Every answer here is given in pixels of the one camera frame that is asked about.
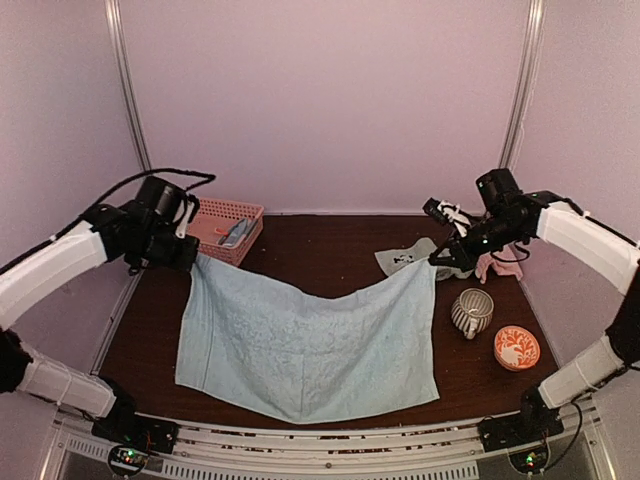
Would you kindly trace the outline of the blue polka dot striped towel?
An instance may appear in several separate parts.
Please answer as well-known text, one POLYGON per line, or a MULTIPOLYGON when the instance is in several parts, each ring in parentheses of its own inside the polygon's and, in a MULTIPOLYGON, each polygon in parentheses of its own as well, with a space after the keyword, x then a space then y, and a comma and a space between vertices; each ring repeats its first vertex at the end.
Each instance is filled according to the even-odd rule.
POLYGON ((220 230, 220 238, 216 245, 224 248, 235 248, 244 240, 247 240, 258 226, 260 218, 242 218, 232 225, 227 231, 220 230))

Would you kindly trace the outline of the light blue terry towel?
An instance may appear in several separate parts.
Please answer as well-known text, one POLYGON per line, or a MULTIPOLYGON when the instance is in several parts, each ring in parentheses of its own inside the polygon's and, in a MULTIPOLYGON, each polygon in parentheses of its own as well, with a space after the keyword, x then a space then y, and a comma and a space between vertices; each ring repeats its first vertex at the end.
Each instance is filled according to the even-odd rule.
POLYGON ((435 401, 436 270, 414 262, 327 299, 199 256, 181 321, 175 381, 304 425, 435 401))

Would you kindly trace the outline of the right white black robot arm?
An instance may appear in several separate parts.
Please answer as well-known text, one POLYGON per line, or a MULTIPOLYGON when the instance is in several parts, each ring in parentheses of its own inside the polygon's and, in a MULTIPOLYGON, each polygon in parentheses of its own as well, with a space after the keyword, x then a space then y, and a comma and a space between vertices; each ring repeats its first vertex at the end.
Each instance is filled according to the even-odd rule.
POLYGON ((612 306, 595 299, 587 306, 611 318, 601 321, 601 336, 524 394, 512 430, 519 440, 535 440, 572 400, 597 391, 639 364, 639 243, 596 220, 570 198, 548 190, 524 192, 508 169, 476 179, 484 211, 431 198, 424 212, 452 231, 430 256, 436 266, 469 271, 484 254, 504 246, 523 251, 531 241, 557 249, 571 270, 591 286, 577 285, 563 273, 553 281, 576 299, 603 293, 612 306))

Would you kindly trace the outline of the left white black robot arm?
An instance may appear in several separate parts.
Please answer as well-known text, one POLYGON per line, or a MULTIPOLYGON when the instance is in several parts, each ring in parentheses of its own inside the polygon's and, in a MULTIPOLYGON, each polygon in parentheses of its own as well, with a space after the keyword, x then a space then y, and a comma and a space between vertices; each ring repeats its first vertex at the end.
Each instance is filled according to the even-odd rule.
POLYGON ((132 275, 145 267, 187 271, 199 240, 187 227, 200 208, 191 188, 162 179, 163 169, 142 172, 135 197, 121 206, 102 194, 75 220, 1 269, 1 390, 22 391, 104 419, 123 444, 137 442, 144 424, 131 400, 107 381, 56 361, 28 346, 13 325, 41 300, 82 274, 123 259, 132 275))

